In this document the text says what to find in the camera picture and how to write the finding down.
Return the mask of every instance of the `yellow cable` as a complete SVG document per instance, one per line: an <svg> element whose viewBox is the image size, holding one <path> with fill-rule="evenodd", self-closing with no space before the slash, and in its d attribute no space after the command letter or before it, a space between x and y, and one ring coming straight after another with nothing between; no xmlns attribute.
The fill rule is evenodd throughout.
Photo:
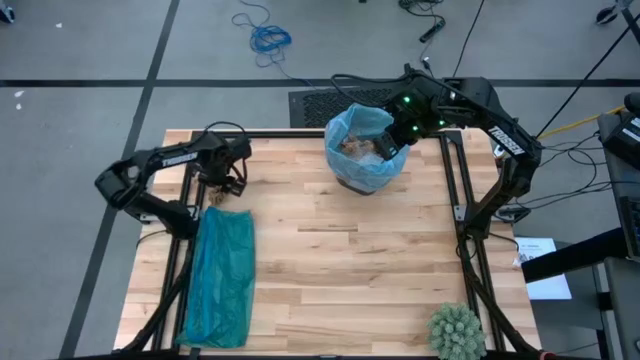
<svg viewBox="0 0 640 360"><path fill-rule="evenodd" d="M620 111L624 110L624 108L625 108L624 106L618 106L615 109L611 109L611 110L607 111L607 114L609 114L609 115L617 114ZM538 140L544 139L544 138L549 137L551 135L555 135L557 133L561 133L563 131L568 131L568 130L577 128L580 125L584 125L584 124L586 124L588 122L596 120L598 117L600 117L600 115L593 115L593 116L590 116L590 117L588 117L588 118L586 118L584 120L580 120L580 121L574 122L573 124L561 126L561 127L557 128L557 129L553 129L553 130L547 131L547 132L543 133L542 135L538 136Z"/></svg>

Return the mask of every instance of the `blue cable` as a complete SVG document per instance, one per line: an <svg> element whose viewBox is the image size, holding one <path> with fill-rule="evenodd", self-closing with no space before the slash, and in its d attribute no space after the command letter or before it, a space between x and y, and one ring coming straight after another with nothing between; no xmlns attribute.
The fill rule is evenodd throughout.
<svg viewBox="0 0 640 360"><path fill-rule="evenodd" d="M271 65L275 65L278 67L280 72L289 79L302 81L303 83L316 89L316 87L313 86L308 80L290 76L282 68L282 63L286 60L286 57L284 55L284 47L287 45L291 45L293 39L291 38L291 35L289 35L289 33L281 27L276 25L265 25L271 18L271 12L269 11L269 9L259 4L248 3L244 0L238 1L247 6L260 8L267 13L267 18L258 25L256 25L251 20L249 14L245 12L237 13L231 17L231 23L233 25L251 27L249 46L251 47L251 50L253 50L253 52L257 54L255 59L256 66L258 66L259 68L265 68ZM238 22L236 20L238 18L244 18L245 21Z"/></svg>

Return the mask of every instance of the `teal plastic bag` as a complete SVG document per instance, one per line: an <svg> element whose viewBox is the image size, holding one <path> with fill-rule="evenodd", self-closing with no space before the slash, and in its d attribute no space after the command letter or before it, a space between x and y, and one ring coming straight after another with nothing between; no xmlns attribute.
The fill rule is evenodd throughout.
<svg viewBox="0 0 640 360"><path fill-rule="evenodd" d="M255 274L251 214L208 208L196 237L186 323L176 341L192 347L244 346Z"/></svg>

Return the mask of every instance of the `green spiky ball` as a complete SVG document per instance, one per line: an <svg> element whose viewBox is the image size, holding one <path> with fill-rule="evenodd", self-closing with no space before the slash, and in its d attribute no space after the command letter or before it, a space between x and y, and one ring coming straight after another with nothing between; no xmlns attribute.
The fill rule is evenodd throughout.
<svg viewBox="0 0 640 360"><path fill-rule="evenodd" d="M480 320L464 304L444 303L427 323L427 341L443 360L477 360L487 354Z"/></svg>

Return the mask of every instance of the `gray concrete floor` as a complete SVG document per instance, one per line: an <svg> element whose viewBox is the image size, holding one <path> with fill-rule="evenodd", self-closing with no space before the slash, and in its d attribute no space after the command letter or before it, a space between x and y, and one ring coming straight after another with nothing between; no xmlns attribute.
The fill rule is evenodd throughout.
<svg viewBox="0 0 640 360"><path fill-rule="evenodd" d="M18 21L0 26L0 79L145 79L170 0L8 0ZM285 69L296 77L336 72L392 77L419 66L419 35L431 20L412 17L392 0L260 0L271 23L293 45ZM445 0L446 17L426 55L436 76L450 76L479 0ZM624 29L593 24L601 0L487 1L459 76L582 78ZM637 13L640 8L632 8ZM248 29L230 22L248 11L235 1L183 0L164 54L160 79L280 79L258 69ZM62 28L55 25L62 23ZM640 47L629 34L594 78L640 78ZM14 93L26 90L16 99ZM1 88L0 358L58 356L96 240L105 203L95 176L123 151L141 88ZM156 88L138 148L157 146L167 128L214 120L249 128L288 127L290 88ZM633 89L581 90L555 126L606 111ZM504 108L537 132L570 88L499 88ZM16 109L20 103L21 110ZM595 124L545 143L579 140ZM597 159L602 154L594 152ZM599 177L608 179L600 167ZM541 168L532 196L575 189L592 169L559 158ZM534 211L516 227L531 236L577 242L617 226L610 192ZM77 355L107 353L118 326L140 226L119 215L78 345ZM545 348L563 351L595 341L584 329L540 323ZM598 356L596 347L574 355Z"/></svg>

